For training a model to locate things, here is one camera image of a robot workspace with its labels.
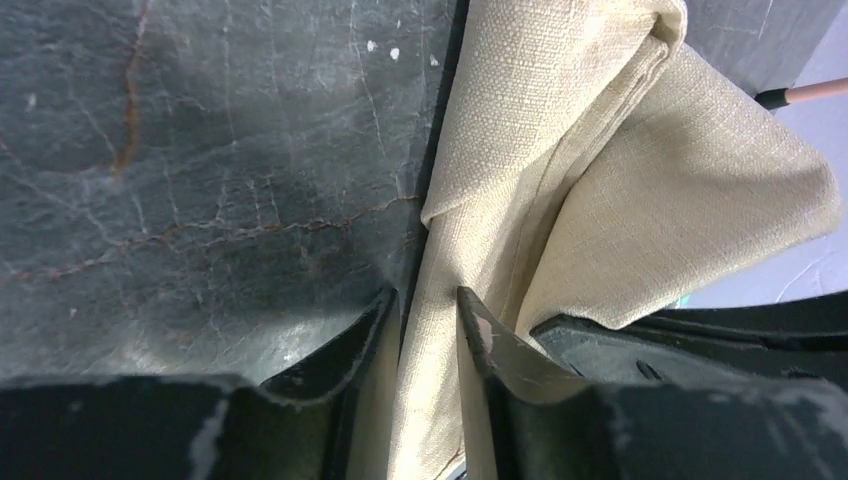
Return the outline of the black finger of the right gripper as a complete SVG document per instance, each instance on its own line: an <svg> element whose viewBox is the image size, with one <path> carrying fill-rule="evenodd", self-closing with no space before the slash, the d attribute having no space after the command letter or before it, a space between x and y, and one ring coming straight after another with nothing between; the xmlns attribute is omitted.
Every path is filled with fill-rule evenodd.
<svg viewBox="0 0 848 480"><path fill-rule="evenodd" d="M735 308L664 309L620 330L558 315L531 332L553 360L610 382L749 378L847 386L847 294Z"/></svg>

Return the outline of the beige cloth napkin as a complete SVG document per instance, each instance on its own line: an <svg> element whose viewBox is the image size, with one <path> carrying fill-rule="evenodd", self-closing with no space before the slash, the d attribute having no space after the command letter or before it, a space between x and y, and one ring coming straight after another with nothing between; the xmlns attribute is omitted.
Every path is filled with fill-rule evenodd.
<svg viewBox="0 0 848 480"><path fill-rule="evenodd" d="M527 335L621 329L836 230L813 147L685 43L682 1L473 1L421 213L429 235L384 475L471 453L456 290Z"/></svg>

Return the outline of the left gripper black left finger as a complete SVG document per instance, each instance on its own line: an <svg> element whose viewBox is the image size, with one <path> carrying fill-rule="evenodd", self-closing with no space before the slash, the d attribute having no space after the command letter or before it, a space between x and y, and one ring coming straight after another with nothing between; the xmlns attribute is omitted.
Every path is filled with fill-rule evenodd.
<svg viewBox="0 0 848 480"><path fill-rule="evenodd" d="M1 384L5 479L383 479L398 293L260 384L238 375L30 376Z"/></svg>

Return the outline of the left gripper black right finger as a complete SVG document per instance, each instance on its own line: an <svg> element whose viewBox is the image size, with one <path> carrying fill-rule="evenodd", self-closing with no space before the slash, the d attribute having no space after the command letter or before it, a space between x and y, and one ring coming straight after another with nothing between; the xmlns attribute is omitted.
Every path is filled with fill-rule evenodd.
<svg viewBox="0 0 848 480"><path fill-rule="evenodd" d="M847 386L579 376L457 292L473 479L843 479Z"/></svg>

